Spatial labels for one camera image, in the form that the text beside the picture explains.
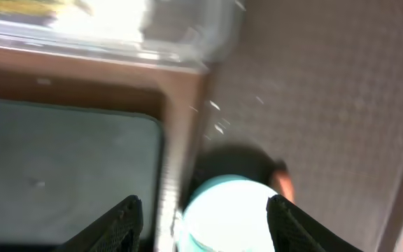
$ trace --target transparent container lid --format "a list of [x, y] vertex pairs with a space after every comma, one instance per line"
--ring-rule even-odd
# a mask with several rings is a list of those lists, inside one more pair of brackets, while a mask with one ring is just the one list
[[231, 48], [239, 0], [0, 0], [0, 47], [197, 68]]

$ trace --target brown mat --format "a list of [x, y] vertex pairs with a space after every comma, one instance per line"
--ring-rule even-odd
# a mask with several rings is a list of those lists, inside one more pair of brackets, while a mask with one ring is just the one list
[[247, 1], [211, 100], [205, 148], [283, 158], [299, 207], [378, 248], [403, 173], [403, 1]]

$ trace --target clear plastic container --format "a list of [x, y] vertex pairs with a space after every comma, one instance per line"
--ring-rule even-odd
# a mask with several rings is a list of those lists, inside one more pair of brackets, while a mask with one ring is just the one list
[[234, 45], [239, 0], [0, 0], [0, 47], [201, 70]]

